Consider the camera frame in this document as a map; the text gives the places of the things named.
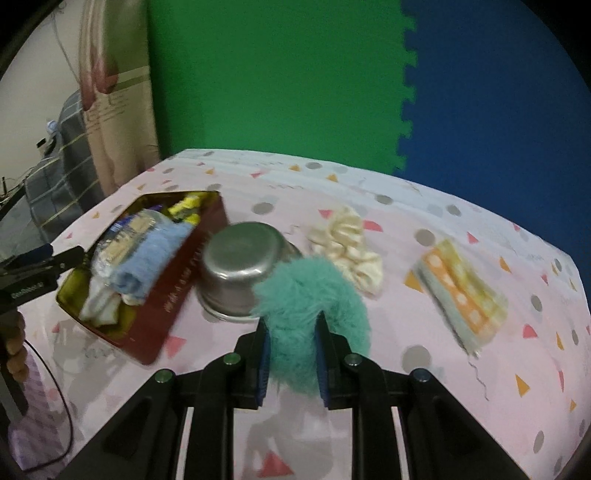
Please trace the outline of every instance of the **screw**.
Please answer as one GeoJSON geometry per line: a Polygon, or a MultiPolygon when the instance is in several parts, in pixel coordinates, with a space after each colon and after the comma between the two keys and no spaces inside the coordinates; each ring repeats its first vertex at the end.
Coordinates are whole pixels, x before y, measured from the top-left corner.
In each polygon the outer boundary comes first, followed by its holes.
{"type": "Polygon", "coordinates": [[[426,383],[431,380],[431,373],[424,368],[416,368],[413,370],[413,377],[421,383],[426,383]]]}
{"type": "Polygon", "coordinates": [[[223,362],[226,365],[236,365],[237,363],[240,363],[240,360],[242,360],[242,357],[235,352],[226,353],[226,355],[223,356],[223,362]]]}
{"type": "Polygon", "coordinates": [[[350,367],[358,367],[359,365],[361,365],[362,361],[363,357],[358,353],[350,353],[345,356],[345,363],[350,367]]]}
{"type": "Polygon", "coordinates": [[[173,379],[173,373],[170,370],[167,369],[162,369],[162,370],[158,370],[155,374],[154,374],[154,379],[156,380],[156,382],[158,383],[166,383],[170,380],[173,379]]]}

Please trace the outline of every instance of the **folded towel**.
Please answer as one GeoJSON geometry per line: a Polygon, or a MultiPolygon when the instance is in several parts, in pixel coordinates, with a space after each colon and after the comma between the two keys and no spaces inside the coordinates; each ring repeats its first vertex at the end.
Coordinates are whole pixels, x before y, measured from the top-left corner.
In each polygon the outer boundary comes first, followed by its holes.
{"type": "Polygon", "coordinates": [[[104,278],[93,275],[90,279],[88,297],[80,311],[80,320],[95,327],[115,325],[118,321],[121,296],[107,285],[104,278]]]}
{"type": "Polygon", "coordinates": [[[125,295],[126,303],[143,304],[170,259],[193,230],[187,222],[165,223],[149,231],[144,241],[121,265],[115,267],[111,287],[125,295]]]}
{"type": "Polygon", "coordinates": [[[478,356],[503,325],[507,299],[484,283],[449,240],[415,266],[466,352],[478,356]]]}

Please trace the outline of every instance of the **pink curtain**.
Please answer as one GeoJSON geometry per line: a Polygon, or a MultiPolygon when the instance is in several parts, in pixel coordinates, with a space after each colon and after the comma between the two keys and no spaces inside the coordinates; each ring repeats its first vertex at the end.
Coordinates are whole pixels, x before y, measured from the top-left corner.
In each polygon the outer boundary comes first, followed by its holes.
{"type": "Polygon", "coordinates": [[[86,0],[79,61],[88,143],[110,195],[160,161],[146,0],[86,0]]]}

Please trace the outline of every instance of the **stainless steel cup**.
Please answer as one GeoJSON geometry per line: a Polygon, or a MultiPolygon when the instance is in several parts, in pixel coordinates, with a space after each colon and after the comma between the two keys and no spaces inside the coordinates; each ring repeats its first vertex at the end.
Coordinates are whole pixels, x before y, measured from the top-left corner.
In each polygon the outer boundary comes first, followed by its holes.
{"type": "Polygon", "coordinates": [[[253,286],[300,251],[271,225],[235,223],[211,237],[200,263],[197,296],[205,311],[227,322],[254,322],[253,286]]]}

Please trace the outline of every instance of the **orange patterned cloth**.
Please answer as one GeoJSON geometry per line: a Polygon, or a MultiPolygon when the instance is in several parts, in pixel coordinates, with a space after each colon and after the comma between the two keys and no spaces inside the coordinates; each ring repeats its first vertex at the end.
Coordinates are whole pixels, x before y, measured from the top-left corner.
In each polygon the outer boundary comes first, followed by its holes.
{"type": "Polygon", "coordinates": [[[478,277],[449,240],[426,253],[417,272],[442,306],[464,348],[478,354],[503,325],[506,298],[478,277]]]}

